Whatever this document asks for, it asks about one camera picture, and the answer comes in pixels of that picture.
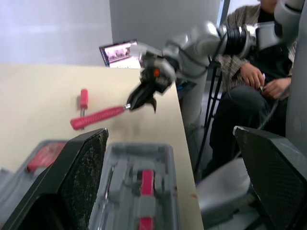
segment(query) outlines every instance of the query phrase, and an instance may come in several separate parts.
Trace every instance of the man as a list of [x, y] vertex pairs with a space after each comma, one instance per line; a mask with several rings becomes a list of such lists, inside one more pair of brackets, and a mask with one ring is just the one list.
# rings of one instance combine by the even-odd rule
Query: man
[[[226, 19], [227, 27], [274, 21], [277, 0], [260, 0], [260, 5], [244, 6]], [[239, 151], [232, 134], [234, 126], [257, 128], [267, 117], [274, 101], [291, 83], [296, 42], [285, 56], [219, 56], [223, 74], [222, 99], [214, 116], [210, 136], [213, 158], [203, 177], [231, 161]], [[282, 100], [265, 130], [285, 136], [287, 99]]]

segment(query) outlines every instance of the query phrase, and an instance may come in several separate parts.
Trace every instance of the jeans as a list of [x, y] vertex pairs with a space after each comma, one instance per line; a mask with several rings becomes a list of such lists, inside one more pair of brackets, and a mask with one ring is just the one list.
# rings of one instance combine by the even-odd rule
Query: jeans
[[[258, 128], [267, 117], [274, 102], [263, 97], [250, 86], [237, 86], [230, 92], [222, 94], [210, 135], [213, 156], [202, 173], [203, 178], [231, 161], [239, 151], [233, 136], [234, 127]], [[285, 136], [286, 110], [287, 99], [279, 102], [264, 130]]]

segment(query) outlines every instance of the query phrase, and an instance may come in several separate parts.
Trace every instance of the gray tool case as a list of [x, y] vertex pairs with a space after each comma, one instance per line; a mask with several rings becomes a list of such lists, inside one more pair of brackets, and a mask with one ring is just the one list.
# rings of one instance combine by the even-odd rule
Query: gray tool case
[[[154, 172], [154, 196], [141, 196], [142, 171]], [[115, 143], [105, 153], [91, 230], [142, 230], [141, 218], [153, 219], [153, 230], [179, 230], [173, 149], [158, 143]]]

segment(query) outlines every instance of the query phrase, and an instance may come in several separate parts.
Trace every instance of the white wall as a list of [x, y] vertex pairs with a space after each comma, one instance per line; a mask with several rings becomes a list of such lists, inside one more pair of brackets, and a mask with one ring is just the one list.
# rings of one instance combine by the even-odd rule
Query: white wall
[[257, 0], [230, 0], [228, 14], [231, 14], [233, 11], [244, 5], [257, 5], [260, 2]]
[[1, 0], [0, 62], [103, 65], [109, 0]]
[[156, 48], [203, 21], [216, 23], [221, 0], [110, 0], [114, 42], [136, 38]]

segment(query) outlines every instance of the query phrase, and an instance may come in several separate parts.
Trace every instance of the red screwdriver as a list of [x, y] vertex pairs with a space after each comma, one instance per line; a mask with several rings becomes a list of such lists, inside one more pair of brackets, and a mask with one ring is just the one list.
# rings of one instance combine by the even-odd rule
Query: red screwdriver
[[84, 127], [94, 124], [96, 122], [103, 121], [114, 116], [118, 116], [129, 109], [130, 104], [126, 104], [124, 106], [108, 108], [84, 117], [74, 118], [71, 120], [71, 127], [74, 130], [83, 129]]
[[82, 89], [80, 94], [80, 109], [81, 109], [81, 117], [85, 116], [85, 110], [88, 107], [88, 91], [87, 89]]

